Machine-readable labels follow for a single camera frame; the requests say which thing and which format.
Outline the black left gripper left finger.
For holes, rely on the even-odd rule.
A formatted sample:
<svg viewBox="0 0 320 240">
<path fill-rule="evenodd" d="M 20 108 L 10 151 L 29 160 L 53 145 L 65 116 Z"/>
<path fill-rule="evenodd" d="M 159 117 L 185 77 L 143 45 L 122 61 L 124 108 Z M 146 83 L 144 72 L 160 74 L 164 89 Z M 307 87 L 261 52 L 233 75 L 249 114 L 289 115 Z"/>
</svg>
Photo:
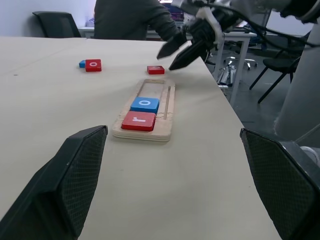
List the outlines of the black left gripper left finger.
<svg viewBox="0 0 320 240">
<path fill-rule="evenodd" d="M 2 240 L 77 240 L 98 185 L 108 127 L 69 136 L 0 221 Z"/>
</svg>

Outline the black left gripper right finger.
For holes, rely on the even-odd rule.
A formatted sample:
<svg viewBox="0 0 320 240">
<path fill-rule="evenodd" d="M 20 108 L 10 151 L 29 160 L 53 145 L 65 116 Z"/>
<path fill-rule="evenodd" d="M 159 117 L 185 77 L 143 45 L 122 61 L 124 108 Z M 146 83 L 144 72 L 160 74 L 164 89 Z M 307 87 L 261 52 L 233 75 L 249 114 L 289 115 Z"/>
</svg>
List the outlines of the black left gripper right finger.
<svg viewBox="0 0 320 240">
<path fill-rule="evenodd" d="M 320 168 L 292 140 L 240 131 L 257 193 L 283 240 L 320 238 Z"/>
</svg>

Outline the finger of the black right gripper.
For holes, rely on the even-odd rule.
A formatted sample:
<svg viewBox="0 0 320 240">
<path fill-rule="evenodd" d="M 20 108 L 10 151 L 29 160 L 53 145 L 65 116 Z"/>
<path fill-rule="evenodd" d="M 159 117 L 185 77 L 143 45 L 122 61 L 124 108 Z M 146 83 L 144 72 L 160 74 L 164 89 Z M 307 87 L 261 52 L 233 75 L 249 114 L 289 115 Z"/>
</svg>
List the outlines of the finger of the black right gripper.
<svg viewBox="0 0 320 240">
<path fill-rule="evenodd" d="M 169 70 L 174 71 L 185 68 L 199 57 L 206 60 L 209 51 L 210 49 L 203 40 L 193 42 L 190 46 L 186 47 L 175 57 L 169 67 Z"/>
<path fill-rule="evenodd" d="M 163 59 L 166 57 L 171 56 L 174 54 L 177 50 L 180 49 L 182 45 L 184 45 L 187 42 L 187 36 L 184 31 L 180 31 L 179 33 L 175 34 L 173 37 L 171 37 L 159 50 L 157 54 L 157 59 Z"/>
</svg>

